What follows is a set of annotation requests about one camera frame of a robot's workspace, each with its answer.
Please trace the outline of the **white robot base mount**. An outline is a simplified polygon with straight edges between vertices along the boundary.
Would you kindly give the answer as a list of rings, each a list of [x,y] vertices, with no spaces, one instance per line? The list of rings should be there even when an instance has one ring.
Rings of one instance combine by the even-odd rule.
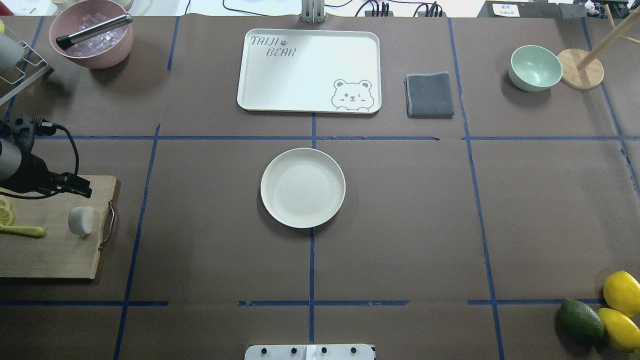
[[[249,346],[245,360],[375,360],[375,346],[342,344],[256,344]]]

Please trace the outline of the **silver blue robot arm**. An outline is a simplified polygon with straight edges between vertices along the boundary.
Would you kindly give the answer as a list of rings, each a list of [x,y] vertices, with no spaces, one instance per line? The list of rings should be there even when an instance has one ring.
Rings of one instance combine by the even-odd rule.
[[[61,193],[91,198],[93,190],[89,180],[78,175],[80,158],[73,138],[70,143],[75,158],[74,171],[55,173],[40,157],[1,139],[0,184],[2,189],[9,191],[1,194],[25,200],[48,199]]]

